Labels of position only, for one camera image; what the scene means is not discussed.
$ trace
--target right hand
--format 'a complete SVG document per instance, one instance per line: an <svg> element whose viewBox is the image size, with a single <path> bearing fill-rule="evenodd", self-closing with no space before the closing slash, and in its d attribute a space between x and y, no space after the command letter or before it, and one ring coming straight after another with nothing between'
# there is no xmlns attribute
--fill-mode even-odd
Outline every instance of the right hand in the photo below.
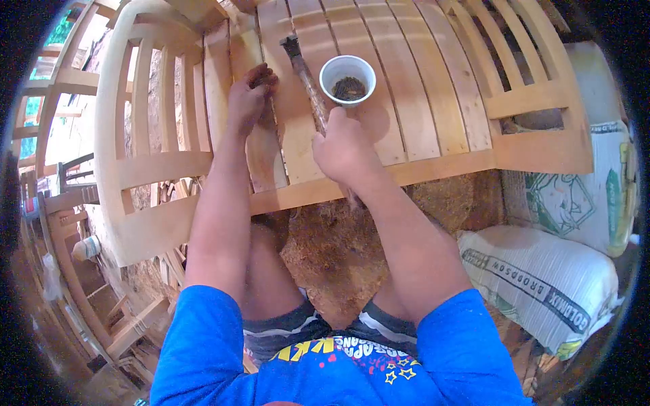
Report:
<svg viewBox="0 0 650 406"><path fill-rule="evenodd" d="M348 118L343 107L331 110L327 137L316 133L311 148L320 170L353 190L384 170L361 123Z"/></svg>

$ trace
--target sawdust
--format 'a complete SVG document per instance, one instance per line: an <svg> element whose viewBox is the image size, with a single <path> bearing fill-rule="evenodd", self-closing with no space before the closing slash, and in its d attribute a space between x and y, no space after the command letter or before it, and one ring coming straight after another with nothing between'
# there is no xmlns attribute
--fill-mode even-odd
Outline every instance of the sawdust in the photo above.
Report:
<svg viewBox="0 0 650 406"><path fill-rule="evenodd" d="M416 184L408 193L450 233L505 222L497 170ZM350 212L344 199L298 209L281 255L334 328L345 328L359 314L389 271L370 213Z"/></svg>

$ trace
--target sack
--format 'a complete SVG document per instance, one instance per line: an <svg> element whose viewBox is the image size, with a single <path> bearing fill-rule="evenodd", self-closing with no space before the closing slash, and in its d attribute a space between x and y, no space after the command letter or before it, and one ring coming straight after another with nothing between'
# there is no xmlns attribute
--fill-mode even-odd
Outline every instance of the sack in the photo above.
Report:
<svg viewBox="0 0 650 406"><path fill-rule="evenodd" d="M592 248L506 225L458 234L474 287L561 360L607 324L623 301L614 263Z"/></svg>
<svg viewBox="0 0 650 406"><path fill-rule="evenodd" d="M591 126L594 172L502 171L508 223L580 242L610 257L627 247L636 212L636 155L622 121Z"/></svg>

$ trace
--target hand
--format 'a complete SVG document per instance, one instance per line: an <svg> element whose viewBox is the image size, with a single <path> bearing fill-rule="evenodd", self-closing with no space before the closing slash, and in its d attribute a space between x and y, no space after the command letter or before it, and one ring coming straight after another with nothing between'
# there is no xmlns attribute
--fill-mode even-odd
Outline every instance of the hand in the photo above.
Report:
<svg viewBox="0 0 650 406"><path fill-rule="evenodd" d="M343 107L331 110L327 137L316 133L311 148L320 170L352 190L357 190L373 174L384 171L361 123L348 118Z"/></svg>
<svg viewBox="0 0 650 406"><path fill-rule="evenodd" d="M278 76L265 63L257 65L233 83L228 96L228 129L246 138L262 115L266 100L273 96L277 87Z"/></svg>

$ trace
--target white plastic cup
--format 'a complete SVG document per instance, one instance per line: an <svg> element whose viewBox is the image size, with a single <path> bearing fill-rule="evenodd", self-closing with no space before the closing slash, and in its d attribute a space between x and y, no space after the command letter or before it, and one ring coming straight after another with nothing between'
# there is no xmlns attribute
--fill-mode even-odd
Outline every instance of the white plastic cup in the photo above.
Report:
<svg viewBox="0 0 650 406"><path fill-rule="evenodd" d="M361 99L353 101L345 101L337 99L332 95L332 88L338 81L345 77L357 78L363 83L366 89L366 95ZM327 61L320 70L320 88L323 92L336 103L344 108L352 108L358 106L362 101L366 100L377 84L377 78L374 74L372 66L363 59L355 57L354 55L341 55Z"/></svg>

